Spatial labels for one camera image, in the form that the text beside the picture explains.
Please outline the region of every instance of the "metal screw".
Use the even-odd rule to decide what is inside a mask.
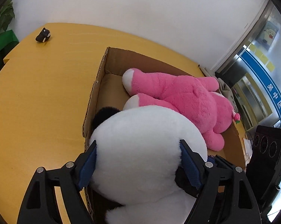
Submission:
[[[237,171],[238,173],[241,173],[241,172],[243,171],[243,169],[242,169],[241,167],[236,167],[236,171]]]
[[[38,168],[37,168],[37,173],[42,173],[42,172],[43,172],[43,170],[44,170],[44,168],[43,168],[43,167],[38,167]]]
[[[213,163],[210,161],[205,162],[206,167],[213,167]]]
[[[66,163],[67,168],[71,168],[73,166],[74,166],[74,162],[72,162],[72,161],[69,161],[69,162]]]

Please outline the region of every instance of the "panda plush toy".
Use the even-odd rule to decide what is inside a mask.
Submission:
[[[195,198],[176,184],[180,140],[207,161],[207,147],[196,126],[160,106],[119,111],[107,107],[94,117],[91,144],[97,156],[92,189],[121,204],[106,212],[108,224],[182,224]]]

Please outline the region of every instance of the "black speaker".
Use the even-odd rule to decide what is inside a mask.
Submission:
[[[271,205],[280,190],[281,129],[257,127],[246,176],[262,212]]]

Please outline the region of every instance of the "blue sign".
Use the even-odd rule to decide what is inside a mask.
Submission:
[[[244,51],[240,58],[246,63],[246,65],[248,65],[265,88],[281,121],[281,93],[276,84],[251,53]]]

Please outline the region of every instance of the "pink fur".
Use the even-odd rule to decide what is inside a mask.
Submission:
[[[235,112],[228,99],[214,93],[219,88],[215,78],[132,70],[132,80],[124,73],[123,85],[131,96],[138,95],[137,106],[159,105],[179,112],[199,129],[207,148],[214,151],[223,148],[224,139],[220,133],[231,125]]]

